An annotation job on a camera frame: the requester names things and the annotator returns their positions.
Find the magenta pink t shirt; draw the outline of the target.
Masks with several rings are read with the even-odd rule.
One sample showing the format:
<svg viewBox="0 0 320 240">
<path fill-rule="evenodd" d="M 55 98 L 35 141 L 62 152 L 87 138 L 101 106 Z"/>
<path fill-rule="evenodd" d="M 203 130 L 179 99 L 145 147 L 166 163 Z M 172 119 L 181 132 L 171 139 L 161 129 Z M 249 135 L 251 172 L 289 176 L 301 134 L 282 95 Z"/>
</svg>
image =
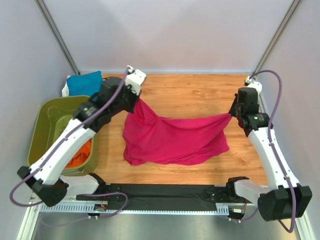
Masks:
<svg viewBox="0 0 320 240">
<path fill-rule="evenodd" d="M 200 118 L 157 115 L 142 99 L 127 115 L 122 136 L 124 159 L 133 166 L 148 162 L 192 166 L 229 150 L 224 130 L 228 113 Z"/>
</svg>

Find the olive green plastic basket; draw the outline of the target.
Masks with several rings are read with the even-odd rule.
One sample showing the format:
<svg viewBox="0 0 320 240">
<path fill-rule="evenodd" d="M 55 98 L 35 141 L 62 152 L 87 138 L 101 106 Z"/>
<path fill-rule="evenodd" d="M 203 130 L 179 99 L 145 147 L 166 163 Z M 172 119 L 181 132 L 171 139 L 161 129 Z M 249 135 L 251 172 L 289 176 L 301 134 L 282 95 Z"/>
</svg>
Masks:
<svg viewBox="0 0 320 240">
<path fill-rule="evenodd" d="M 89 99 L 86 95 L 53 98 L 39 109 L 30 144 L 27 165 L 30 167 L 44 155 L 67 127 L 78 106 Z M 92 138 L 91 153 L 78 167 L 65 168 L 64 176 L 83 176 L 95 171 L 99 163 L 99 138 Z"/>
</svg>

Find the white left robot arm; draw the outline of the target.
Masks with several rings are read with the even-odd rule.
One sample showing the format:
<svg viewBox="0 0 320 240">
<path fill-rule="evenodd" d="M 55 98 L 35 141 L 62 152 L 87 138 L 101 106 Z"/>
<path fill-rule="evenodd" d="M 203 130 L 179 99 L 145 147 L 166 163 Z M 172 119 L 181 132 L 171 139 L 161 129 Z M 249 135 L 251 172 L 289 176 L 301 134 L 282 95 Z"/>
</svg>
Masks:
<svg viewBox="0 0 320 240">
<path fill-rule="evenodd" d="M 62 172 L 77 151 L 98 131 L 110 123 L 121 111 L 133 113 L 140 98 L 144 73 L 137 71 L 124 78 L 110 77 L 101 83 L 98 92 L 81 103 L 69 120 L 65 130 L 30 167 L 17 171 L 25 183 L 48 207 L 60 203 L 68 194 L 91 197 L 99 201 L 105 196 L 106 183 L 95 173 L 83 176 L 62 176 Z"/>
</svg>

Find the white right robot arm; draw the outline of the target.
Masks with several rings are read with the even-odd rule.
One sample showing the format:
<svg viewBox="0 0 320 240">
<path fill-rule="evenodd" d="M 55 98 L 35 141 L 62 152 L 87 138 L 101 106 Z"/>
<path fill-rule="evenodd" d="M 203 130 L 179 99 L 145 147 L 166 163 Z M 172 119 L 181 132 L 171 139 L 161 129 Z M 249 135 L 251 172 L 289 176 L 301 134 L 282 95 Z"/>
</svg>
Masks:
<svg viewBox="0 0 320 240">
<path fill-rule="evenodd" d="M 275 131 L 269 127 L 267 113 L 259 111 L 258 98 L 262 85 L 250 83 L 235 94 L 229 113 L 249 138 L 262 162 L 267 187 L 247 177 L 228 179 L 225 196 L 231 202 L 244 198 L 257 206 L 265 221 L 279 221 L 303 216 L 311 198 L 309 186 L 302 186 L 288 166 L 278 145 Z"/>
</svg>

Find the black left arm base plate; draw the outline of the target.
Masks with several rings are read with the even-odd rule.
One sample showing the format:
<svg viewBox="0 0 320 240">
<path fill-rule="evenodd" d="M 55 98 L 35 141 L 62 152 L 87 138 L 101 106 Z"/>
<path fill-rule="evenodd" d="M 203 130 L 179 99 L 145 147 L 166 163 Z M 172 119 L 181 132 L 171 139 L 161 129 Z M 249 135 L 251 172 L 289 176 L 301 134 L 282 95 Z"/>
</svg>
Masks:
<svg viewBox="0 0 320 240">
<path fill-rule="evenodd" d="M 103 194 L 118 193 L 121 192 L 122 186 L 120 184 L 107 184 L 104 186 L 99 186 L 98 189 L 93 193 L 80 194 L 76 196 L 78 201 L 110 201 L 110 202 L 122 202 L 126 199 L 125 196 L 121 194 L 115 194 L 110 196 L 101 196 Z"/>
</svg>

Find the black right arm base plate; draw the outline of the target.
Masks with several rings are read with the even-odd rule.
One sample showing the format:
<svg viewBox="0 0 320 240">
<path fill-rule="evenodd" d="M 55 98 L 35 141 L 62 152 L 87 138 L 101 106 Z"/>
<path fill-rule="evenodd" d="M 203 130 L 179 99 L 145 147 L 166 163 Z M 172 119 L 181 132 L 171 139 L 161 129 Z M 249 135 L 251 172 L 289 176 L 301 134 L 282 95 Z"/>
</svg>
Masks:
<svg viewBox="0 0 320 240">
<path fill-rule="evenodd" d="M 204 193 L 209 196 L 212 203 L 250 203 L 244 197 L 236 195 L 235 190 L 229 189 L 226 186 L 209 186 L 204 190 Z"/>
</svg>

